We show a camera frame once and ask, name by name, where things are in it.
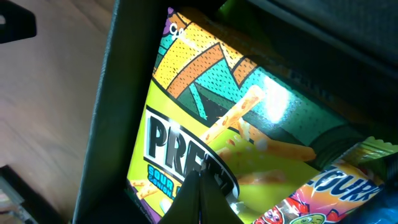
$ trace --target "wooden floor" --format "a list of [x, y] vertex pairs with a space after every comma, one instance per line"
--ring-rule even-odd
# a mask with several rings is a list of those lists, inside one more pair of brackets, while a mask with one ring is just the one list
[[80, 184], [113, 0], [12, 0], [37, 36], [0, 45], [0, 166], [65, 218]]

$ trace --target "snack bag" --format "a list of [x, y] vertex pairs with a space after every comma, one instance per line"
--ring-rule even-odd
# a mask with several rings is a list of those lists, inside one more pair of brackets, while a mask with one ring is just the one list
[[[251, 223], [364, 136], [288, 85], [300, 75], [275, 63], [283, 59], [273, 51], [205, 17], [198, 21], [169, 8], [127, 192], [156, 223], [187, 174], [206, 168], [238, 217]], [[322, 97], [339, 102], [325, 91]]]
[[[367, 162], [371, 158], [386, 162], [389, 156], [395, 156], [396, 160], [396, 152], [398, 146], [369, 137], [343, 157], [360, 168], [343, 160], [334, 163], [253, 223], [336, 223], [379, 193], [384, 181], [391, 180], [382, 180], [375, 172], [382, 174], [381, 170], [386, 173], [394, 170], [397, 175], [396, 163], [381, 166], [382, 169], [370, 166], [370, 169]], [[393, 175], [382, 176], [396, 178]]]
[[336, 163], [253, 223], [338, 222], [375, 196], [383, 186], [383, 181], [367, 170], [360, 170], [345, 162]]

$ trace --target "pretzel stick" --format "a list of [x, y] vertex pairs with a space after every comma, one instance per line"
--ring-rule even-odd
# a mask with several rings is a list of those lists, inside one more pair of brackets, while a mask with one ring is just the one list
[[217, 150], [216, 153], [224, 161], [228, 161], [232, 157], [232, 152], [227, 147], [224, 147], [224, 148], [222, 148], [220, 150]]
[[256, 106], [264, 96], [265, 94], [259, 86], [251, 86], [243, 98], [203, 133], [200, 139], [206, 144], [212, 142], [212, 140], [217, 138], [223, 131]]
[[238, 119], [238, 130], [242, 139], [248, 141], [250, 140], [250, 124], [243, 120], [243, 118]]
[[286, 176], [281, 170], [269, 170], [259, 173], [245, 174], [237, 177], [239, 185], [245, 184], [274, 184], [286, 181]]
[[133, 187], [143, 187], [147, 184], [150, 184], [149, 180], [130, 180], [130, 184]]
[[158, 191], [159, 191], [159, 189], [153, 184], [145, 185], [140, 191], [137, 192], [138, 200], [141, 200], [147, 196], [153, 195], [154, 193], [156, 193]]
[[[248, 124], [246, 121], [239, 120], [241, 124]], [[311, 161], [316, 158], [316, 154], [311, 147], [300, 146], [281, 141], [270, 139], [264, 133], [260, 132], [257, 128], [250, 125], [250, 137], [254, 141], [256, 149], [260, 152], [273, 154], [287, 159], [295, 159], [300, 161]]]

